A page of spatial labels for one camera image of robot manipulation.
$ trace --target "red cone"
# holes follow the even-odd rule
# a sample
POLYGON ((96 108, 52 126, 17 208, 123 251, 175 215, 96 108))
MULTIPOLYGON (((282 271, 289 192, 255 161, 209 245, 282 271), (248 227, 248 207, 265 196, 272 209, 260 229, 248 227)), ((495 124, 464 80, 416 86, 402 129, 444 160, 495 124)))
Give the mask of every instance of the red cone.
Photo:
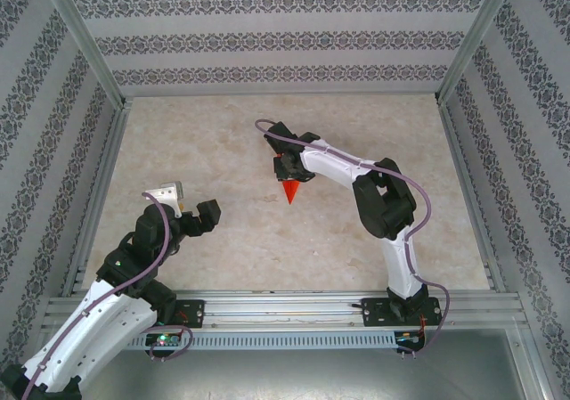
POLYGON ((295 198, 295 194, 297 193, 297 189, 299 188, 299 181, 298 180, 284 180, 281 182, 283 184, 283 189, 287 194, 287 201, 289 204, 293 202, 295 198))

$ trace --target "beige floor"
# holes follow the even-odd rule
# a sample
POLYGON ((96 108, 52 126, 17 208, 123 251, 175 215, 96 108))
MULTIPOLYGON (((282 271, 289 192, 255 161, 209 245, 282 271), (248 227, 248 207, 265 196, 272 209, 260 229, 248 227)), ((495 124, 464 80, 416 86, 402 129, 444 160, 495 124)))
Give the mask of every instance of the beige floor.
MULTIPOLYGON (((312 131, 361 158, 394 159, 434 205, 415 240, 421 273, 451 289, 488 289, 433 95, 380 94, 135 99, 84 285, 134 229, 149 204, 141 192, 181 180, 186 209, 215 198, 222 219, 160 268, 171 289, 384 289, 379 240, 360 224, 352 193, 317 176, 290 206, 257 118, 312 131)), ((415 196, 419 220, 425 206, 415 196)))

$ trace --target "patterned wallpaper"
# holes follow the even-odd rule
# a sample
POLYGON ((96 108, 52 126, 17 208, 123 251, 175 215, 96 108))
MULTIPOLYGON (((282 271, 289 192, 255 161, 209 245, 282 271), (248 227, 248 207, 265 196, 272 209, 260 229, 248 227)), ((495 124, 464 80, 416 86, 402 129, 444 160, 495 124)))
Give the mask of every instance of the patterned wallpaper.
POLYGON ((570 398, 570 0, 506 0, 447 102, 508 288, 570 398))
POLYGON ((0 371, 33 352, 61 292, 113 120, 51 1, 2 1, 0 371))
POLYGON ((125 95, 434 92, 484 0, 75 0, 125 95))

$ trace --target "metal frame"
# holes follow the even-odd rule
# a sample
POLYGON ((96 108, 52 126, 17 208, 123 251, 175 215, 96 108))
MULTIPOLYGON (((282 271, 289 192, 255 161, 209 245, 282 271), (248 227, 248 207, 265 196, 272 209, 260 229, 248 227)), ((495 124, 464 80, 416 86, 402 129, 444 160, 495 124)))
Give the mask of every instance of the metal frame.
POLYGON ((93 197, 89 200, 89 204, 87 205, 87 212, 85 214, 86 223, 81 229, 79 239, 77 240, 77 249, 71 259, 69 275, 65 280, 63 290, 61 292, 62 296, 71 295, 77 287, 77 281, 79 279, 83 281, 85 265, 89 258, 89 254, 91 253, 91 247, 95 241, 97 226, 99 226, 99 220, 101 219, 101 214, 103 212, 103 205, 107 198, 110 179, 112 178, 113 171, 115 170, 118 152, 120 150, 121 142, 123 141, 126 121, 128 120, 132 103, 132 100, 125 101, 123 108, 118 110, 113 121, 113 125, 111 126, 109 144, 103 151, 101 170, 97 175, 98 178, 95 183, 93 197))
POLYGON ((477 13, 469 32, 463 39, 460 49, 452 61, 452 65, 447 70, 441 86, 437 90, 436 99, 438 104, 446 102, 453 92, 453 88, 459 82, 463 71, 467 67, 471 55, 475 52, 479 43, 483 39, 486 31, 493 22, 493 17, 501 8, 504 0, 484 0, 481 9, 477 13))
MULTIPOLYGON (((445 102, 467 67, 472 53, 493 21, 503 0, 485 0, 436 93, 442 125, 465 197, 490 290, 456 290, 443 330, 505 330, 525 395, 528 399, 553 398, 533 335, 517 293, 507 293, 494 258, 476 196, 451 129, 445 102)), ((109 189, 132 101, 126 101, 72 0, 53 0, 77 44, 119 111, 102 159, 102 169, 87 208, 87 222, 65 282, 64 298, 51 298, 44 316, 37 349, 67 320, 85 293, 81 290, 85 265, 109 189)), ((366 328, 361 311, 351 305, 362 298, 386 297, 385 291, 179 291, 180 299, 206 301, 204 327, 195 330, 196 349, 320 349, 392 348, 395 328, 366 328)), ((431 294, 444 302, 438 291, 431 294)), ((134 338, 126 349, 145 349, 134 338)))
MULTIPOLYGON (((394 348, 394 331, 405 330, 364 327, 362 310, 352 307, 363 298, 387 297, 385 291, 183 290, 176 293, 180 299, 206 301, 203 328, 193 330, 193 347, 198 350, 394 348)), ((445 301, 439 292, 432 294, 442 303, 445 301)), ((451 298, 443 330, 505 330, 526 398, 551 399, 518 294, 455 290, 451 298)), ((61 327, 81 299, 79 295, 50 299, 38 348, 61 327)), ((126 349, 148 348, 144 337, 136 337, 126 349)))
POLYGON ((95 76, 109 97, 113 109, 122 110, 125 96, 120 92, 103 54, 87 28, 73 0, 52 0, 77 46, 89 62, 95 76))

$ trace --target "robotic arm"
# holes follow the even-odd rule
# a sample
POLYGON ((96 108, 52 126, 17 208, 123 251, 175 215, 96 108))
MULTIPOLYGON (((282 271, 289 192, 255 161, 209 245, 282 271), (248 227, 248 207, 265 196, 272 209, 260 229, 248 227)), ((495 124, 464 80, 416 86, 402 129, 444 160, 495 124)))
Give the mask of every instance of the robotic arm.
MULTIPOLYGON (((326 150, 288 143, 265 135, 265 140, 277 154, 273 159, 273 168, 279 181, 308 182, 315 177, 315 174, 320 174, 342 184, 354 193, 362 224, 369 233, 380 238, 387 263, 387 292, 391 299, 391 311, 401 322, 416 314, 428 299, 428 287, 416 279, 406 262, 404 237, 411 228, 414 221, 413 211, 416 209, 416 201, 408 185, 394 176, 380 174, 341 159, 333 153, 359 160, 330 146, 313 133, 297 137, 282 122, 274 124, 267 131, 281 137, 316 144, 326 150)), ((370 164, 400 173, 395 162, 388 158, 380 162, 361 160, 361 164, 370 164)), ((412 266, 417 268, 411 239, 408 245, 412 266)))
MULTIPOLYGON (((163 204, 170 228, 170 240, 161 265, 179 250, 184 237, 209 233, 220 219, 221 211, 215 200, 200 203, 197 206, 199 216, 182 212, 179 200, 183 191, 179 182, 163 184, 147 193, 163 204)), ((175 315, 176 294, 154 280, 158 267, 138 282, 104 299, 90 313, 86 311, 96 299, 146 270, 159 256, 164 238, 162 215, 157 206, 150 205, 136 221, 134 232, 105 258, 97 272, 97 280, 52 340, 23 366, 9 366, 0 375, 0 380, 15 398, 22 399, 39 366, 43 371, 35 381, 29 400, 79 400, 81 388, 88 385, 133 337, 154 325, 187 325, 182 317, 175 315), (85 318, 70 330, 42 366, 55 340, 81 314, 85 318)))

